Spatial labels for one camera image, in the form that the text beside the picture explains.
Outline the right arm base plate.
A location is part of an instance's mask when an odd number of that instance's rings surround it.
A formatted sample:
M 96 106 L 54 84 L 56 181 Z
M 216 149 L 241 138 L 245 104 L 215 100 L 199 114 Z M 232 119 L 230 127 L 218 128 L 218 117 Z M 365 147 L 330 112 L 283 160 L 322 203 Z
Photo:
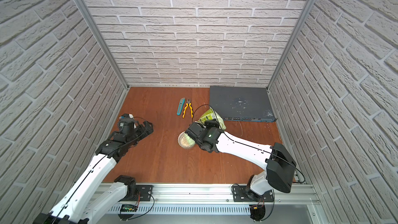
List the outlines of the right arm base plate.
M 231 186 L 231 193 L 234 202 L 268 203 L 274 201 L 274 192 L 272 190 L 266 191 L 263 195 L 258 195 L 246 185 L 233 184 Z

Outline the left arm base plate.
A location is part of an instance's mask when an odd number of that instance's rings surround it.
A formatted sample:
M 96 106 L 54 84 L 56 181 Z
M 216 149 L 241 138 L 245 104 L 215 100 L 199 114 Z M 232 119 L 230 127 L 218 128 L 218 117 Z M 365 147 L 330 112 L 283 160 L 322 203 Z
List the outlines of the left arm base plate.
M 130 185 L 127 186 L 127 193 L 126 196 L 119 200 L 121 201 L 134 201 L 137 202 L 138 200 L 143 202 L 150 202 L 152 193 L 153 185 Z

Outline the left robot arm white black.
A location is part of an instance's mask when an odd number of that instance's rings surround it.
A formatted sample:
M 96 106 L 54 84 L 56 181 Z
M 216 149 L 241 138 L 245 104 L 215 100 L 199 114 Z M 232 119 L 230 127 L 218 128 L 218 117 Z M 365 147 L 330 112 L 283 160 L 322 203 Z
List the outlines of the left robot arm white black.
M 119 201 L 141 200 L 136 180 L 121 175 L 108 190 L 91 202 L 91 198 L 108 173 L 131 147 L 153 133 L 153 124 L 139 117 L 124 114 L 119 118 L 118 130 L 112 132 L 95 151 L 91 162 L 59 203 L 48 213 L 40 213 L 35 224 L 95 224 Z

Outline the green oats bag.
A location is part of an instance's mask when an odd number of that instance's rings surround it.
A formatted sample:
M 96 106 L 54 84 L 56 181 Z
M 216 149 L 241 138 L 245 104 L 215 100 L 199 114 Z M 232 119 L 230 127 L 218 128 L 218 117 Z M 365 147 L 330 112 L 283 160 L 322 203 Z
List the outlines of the green oats bag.
M 222 119 L 222 117 L 215 112 L 213 109 L 209 109 L 207 110 L 200 118 L 199 118 L 199 122 L 204 124 L 205 121 L 212 121 L 215 120 L 216 123 L 218 123 L 221 127 L 222 130 L 226 130 L 227 127 L 224 124 L 224 121 Z

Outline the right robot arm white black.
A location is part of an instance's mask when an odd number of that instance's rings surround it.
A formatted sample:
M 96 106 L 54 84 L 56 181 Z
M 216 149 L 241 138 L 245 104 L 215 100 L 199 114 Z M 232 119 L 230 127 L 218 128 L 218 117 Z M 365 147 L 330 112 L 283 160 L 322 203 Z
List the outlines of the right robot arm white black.
M 263 169 L 252 175 L 246 186 L 232 186 L 235 202 L 271 202 L 274 190 L 291 192 L 296 162 L 281 143 L 271 146 L 240 139 L 221 129 L 216 120 L 192 123 L 180 134 L 178 142 L 180 146 L 198 145 L 209 153 L 231 154 Z

